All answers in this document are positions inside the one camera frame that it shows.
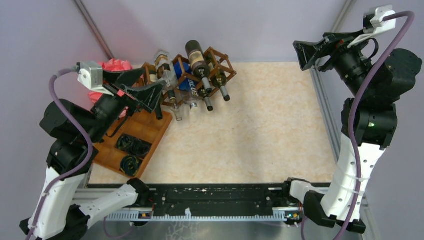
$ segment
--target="pink object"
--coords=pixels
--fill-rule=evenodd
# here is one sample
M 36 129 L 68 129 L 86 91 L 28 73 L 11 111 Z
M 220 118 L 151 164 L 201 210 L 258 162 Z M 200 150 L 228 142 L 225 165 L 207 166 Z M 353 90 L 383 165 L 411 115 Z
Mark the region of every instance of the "pink object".
M 101 67 L 110 72 L 118 72 L 118 71 L 127 71 L 133 69 L 133 66 L 131 66 L 131 63 L 129 61 L 123 61 L 120 59 L 114 59 L 112 58 L 108 62 L 99 62 L 98 64 L 101 65 Z M 123 91 L 118 92 L 118 96 L 122 97 L 125 94 Z M 103 95 L 103 93 L 91 91 L 88 93 L 88 97 L 92 101 L 93 104 L 95 104 L 100 97 Z M 122 111 L 122 113 L 119 115 L 119 118 L 123 118 L 127 115 L 127 109 Z

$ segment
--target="clear glass bottle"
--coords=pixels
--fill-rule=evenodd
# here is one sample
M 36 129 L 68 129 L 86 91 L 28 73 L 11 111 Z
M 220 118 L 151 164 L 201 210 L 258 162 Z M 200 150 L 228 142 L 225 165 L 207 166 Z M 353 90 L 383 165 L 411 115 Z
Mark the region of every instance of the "clear glass bottle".
M 173 106 L 171 106 L 170 109 L 173 112 L 173 114 L 175 115 L 175 119 L 178 122 L 183 120 L 183 117 L 181 116 L 181 110 L 180 110 L 181 108 L 177 104 L 174 104 Z
M 190 106 L 190 110 L 197 110 L 200 97 L 198 91 L 196 90 L 195 81 L 186 79 L 181 85 L 180 89 L 181 87 L 183 88 L 181 91 L 182 101 Z
M 169 52 L 160 49 L 154 56 L 154 65 L 156 66 L 157 80 L 165 81 L 164 90 L 168 93 L 169 102 L 177 103 L 177 95 L 174 89 L 178 86 L 177 75 Z

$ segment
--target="marble tabletop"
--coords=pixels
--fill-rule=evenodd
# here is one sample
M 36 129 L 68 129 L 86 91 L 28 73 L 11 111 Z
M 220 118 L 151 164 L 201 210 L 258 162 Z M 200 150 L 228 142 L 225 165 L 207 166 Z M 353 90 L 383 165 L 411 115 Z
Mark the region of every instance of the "marble tabletop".
M 233 63 L 231 96 L 196 112 L 183 107 L 141 180 L 155 184 L 330 182 L 336 169 L 311 74 L 297 62 Z M 91 184 L 128 178 L 97 164 Z

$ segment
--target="black plastic part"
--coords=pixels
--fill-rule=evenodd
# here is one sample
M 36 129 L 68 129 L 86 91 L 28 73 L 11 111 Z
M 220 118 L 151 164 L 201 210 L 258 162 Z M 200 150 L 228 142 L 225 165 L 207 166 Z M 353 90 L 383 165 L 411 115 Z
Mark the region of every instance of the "black plastic part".
M 28 223 L 30 222 L 30 219 L 27 218 L 25 220 L 20 221 L 19 228 L 22 230 L 22 232 L 25 235 L 28 235 L 30 233 L 30 229 L 28 228 Z
M 343 226 L 343 223 L 344 221 L 337 221 L 337 225 L 339 225 L 340 227 Z M 346 230 L 351 233 L 364 234 L 365 230 L 367 230 L 367 226 L 361 219 L 353 220 L 353 222 L 350 222 L 347 225 Z
M 108 132 L 111 125 L 119 119 L 126 105 L 119 96 L 103 94 L 91 108 L 91 112 L 97 119 L 97 124 L 87 132 L 93 143 L 99 143 Z
M 78 166 L 85 159 L 87 153 L 87 148 L 82 145 L 76 143 L 71 145 L 57 140 L 50 148 L 50 152 L 47 156 L 47 166 L 53 167 L 59 175 L 62 175 Z M 98 153 L 99 151 L 93 147 L 93 153 L 88 163 L 68 178 L 88 173 Z
M 306 193 L 303 201 L 303 210 L 306 217 L 312 222 L 321 227 L 334 228 L 336 224 L 342 226 L 343 221 L 337 220 L 336 216 L 331 215 L 327 217 L 326 213 L 321 206 L 321 200 L 324 195 L 315 191 L 309 191 Z M 362 220 L 354 220 L 347 225 L 346 230 L 352 233 L 363 234 L 367 226 L 365 226 Z
M 106 137 L 113 138 L 115 135 L 119 132 L 119 130 L 122 128 L 122 126 L 127 122 L 128 118 L 130 118 L 129 114 L 126 114 L 123 120 L 120 122 L 120 124 L 116 127 L 116 129 L 112 132 L 112 135 L 108 135 L 106 133 Z
M 140 179 L 133 178 L 126 182 L 126 184 L 131 185 L 135 192 L 138 194 L 137 200 L 135 201 L 135 204 L 133 206 L 138 207 L 147 207 L 151 202 L 149 202 L 149 199 L 151 199 L 150 196 L 150 189 L 149 187 Z
M 312 222 L 319 226 L 334 228 L 337 220 L 336 216 L 327 217 L 323 207 L 321 206 L 321 200 L 323 197 L 324 195 L 315 191 L 307 192 L 303 200 L 304 214 L 312 220 Z
M 363 33 L 362 30 L 350 33 L 326 32 L 322 36 L 324 39 L 319 42 L 294 41 L 293 46 L 297 53 L 300 68 L 302 71 L 310 69 L 318 59 L 329 56 L 336 51 L 336 45 L 340 41 L 345 39 L 345 42 L 351 41 Z
M 353 98 L 348 98 L 344 102 L 343 111 L 341 112 L 341 132 L 346 136 L 349 136 L 349 113 L 353 101 Z M 393 135 L 398 126 L 396 106 L 391 104 L 375 108 L 360 104 L 353 126 L 358 146 L 361 146 L 362 143 L 368 143 L 380 145 L 382 149 L 385 149 L 392 143 Z
M 375 14 L 369 14 L 363 17 L 363 27 L 365 29 L 372 29 L 374 28 L 373 24 L 371 23 L 371 19 L 373 19 Z
M 162 113 L 162 108 L 161 108 L 161 105 L 160 104 L 157 105 L 157 107 L 154 110 L 154 112 L 156 113 L 156 119 L 157 120 L 164 119 L 164 114 Z
M 96 125 L 96 118 L 90 111 L 65 99 L 60 99 L 60 102 L 85 130 Z M 39 125 L 52 138 L 62 142 L 71 143 L 82 138 L 81 133 L 62 113 L 55 102 L 48 105 Z
M 79 205 L 72 205 L 69 207 L 69 211 L 66 215 L 66 225 L 64 230 L 49 238 L 48 240 L 80 240 L 86 234 L 88 227 L 87 223 L 90 219 L 90 216 L 84 215 L 80 211 Z M 20 222 L 20 229 L 28 235 L 30 230 L 28 229 L 29 218 Z
M 131 97 L 124 95 L 122 99 L 125 100 L 127 106 L 132 109 L 135 105 L 135 112 L 146 110 L 148 113 L 152 113 L 159 104 L 161 99 L 162 89 L 166 84 L 165 81 L 157 81 L 155 83 L 140 86 L 140 87 L 129 87 L 126 85 L 120 85 L 120 88 Z
M 109 84 L 120 86 L 125 85 L 128 87 L 133 86 L 140 77 L 145 73 L 144 68 L 136 68 L 125 71 L 105 71 L 103 70 L 103 79 Z

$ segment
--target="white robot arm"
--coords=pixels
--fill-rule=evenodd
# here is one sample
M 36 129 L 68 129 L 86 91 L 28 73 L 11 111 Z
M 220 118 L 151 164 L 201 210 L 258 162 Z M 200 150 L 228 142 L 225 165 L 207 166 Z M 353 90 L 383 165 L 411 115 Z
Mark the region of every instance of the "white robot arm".
M 78 81 L 84 86 L 104 93 L 90 111 L 67 100 L 59 100 L 54 92 L 55 80 L 73 71 L 79 73 Z M 143 73 L 141 68 L 108 72 L 90 61 L 59 71 L 52 77 L 50 93 L 54 102 L 47 107 L 40 126 L 57 141 L 47 157 L 46 178 L 36 211 L 20 224 L 27 240 L 32 235 L 42 240 L 78 240 L 93 224 L 109 214 L 134 204 L 149 204 L 149 188 L 141 180 L 131 179 L 97 200 L 71 205 L 98 153 L 93 143 L 103 140 L 125 108 L 128 108 L 128 115 L 141 110 L 151 113 L 156 108 L 163 83 L 132 87 Z
M 379 49 L 373 37 L 394 29 L 396 18 L 400 17 L 408 17 L 408 20 L 373 65 L 371 58 Z M 413 19 L 412 12 L 395 13 L 391 5 L 381 6 L 365 13 L 363 29 L 358 32 L 325 33 L 324 39 L 317 43 L 293 43 L 302 70 L 330 56 L 317 70 L 335 69 L 356 96 L 345 101 L 341 113 L 341 150 L 328 192 L 320 192 L 304 180 L 289 179 L 290 195 L 303 203 L 306 217 L 317 225 L 332 228 L 337 223 L 361 234 L 366 229 L 360 219 L 359 206 L 371 173 L 396 131 L 398 118 L 394 102 L 414 87 L 423 63 L 414 53 L 395 49 Z M 375 50 L 370 57 L 365 57 L 361 51 L 369 40 L 374 41 Z

